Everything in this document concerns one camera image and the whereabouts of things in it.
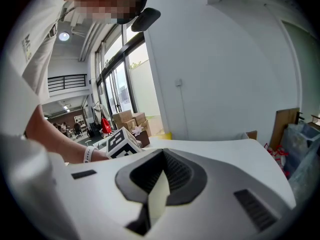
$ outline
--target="black railing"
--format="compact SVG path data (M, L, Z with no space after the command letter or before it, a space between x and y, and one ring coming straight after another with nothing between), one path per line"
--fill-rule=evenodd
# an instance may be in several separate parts
M87 74L67 74L48 78L49 93L86 86Z

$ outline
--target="red bag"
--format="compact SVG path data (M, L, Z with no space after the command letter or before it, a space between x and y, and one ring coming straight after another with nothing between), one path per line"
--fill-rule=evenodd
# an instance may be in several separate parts
M101 124L102 124L102 132L104 134L110 134L112 132L110 124L109 124L107 119L102 118L101 119Z

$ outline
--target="glass window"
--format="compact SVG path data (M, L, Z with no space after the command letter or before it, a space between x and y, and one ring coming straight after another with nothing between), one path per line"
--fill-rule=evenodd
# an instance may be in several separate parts
M106 95L105 95L105 87L104 87L104 82L101 82L101 84L99 85L99 95L100 95L100 100L101 100L101 104L104 105L108 115L107 115L107 120L110 120L110 113L109 113L109 109L108 109L108 104L107 104L107 99L106 99Z
M125 65L122 62L114 71L114 78L115 78L115 85L117 94L120 101L120 106L122 111L131 110L133 113L130 97L129 97L129 90L127 84L127 78L125 73Z
M98 51L95 53L95 78L98 79L102 71L101 67L101 52Z
M148 60L149 60L149 57L147 52L147 46L146 46L146 43L144 43L130 53L129 55L130 69L132 70Z
M116 114L118 112L116 110L116 101L114 99L115 92L114 92L113 86L111 84L111 74L106 78L105 86L106 86L106 91L108 93L108 98L109 98L112 114Z
M145 43L129 54L129 63L137 111L145 113L152 135L163 134L164 127Z
M107 62L116 55L116 53L122 48L122 35L120 35L114 43L110 46L107 52L104 55L104 68L106 67Z
M131 38L133 38L139 32L133 32L131 30L131 26L126 29L126 41L129 42Z

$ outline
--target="white wristband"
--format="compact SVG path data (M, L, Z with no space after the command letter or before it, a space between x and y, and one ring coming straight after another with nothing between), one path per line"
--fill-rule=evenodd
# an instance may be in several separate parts
M94 146L88 146L85 149L84 158L83 158L83 162L84 163L91 162L91 157L92 157L92 153L94 152L94 150L98 150L98 149L96 147L94 147Z

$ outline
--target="black slot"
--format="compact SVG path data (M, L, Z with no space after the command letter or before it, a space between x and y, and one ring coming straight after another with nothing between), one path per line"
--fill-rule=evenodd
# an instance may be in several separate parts
M277 221L271 212L249 190L244 189L233 194L259 231L267 229Z
M77 180L77 179L81 179L93 174L96 174L97 172L95 170L85 170L85 171L81 171L81 172L76 172L76 173L72 173L71 176Z
M139 218L126 228L142 236L150 229L148 196L162 171L170 189L167 206L191 203L203 191L208 180L200 165L168 149L158 149L121 168L115 176L116 186L127 200L142 204Z

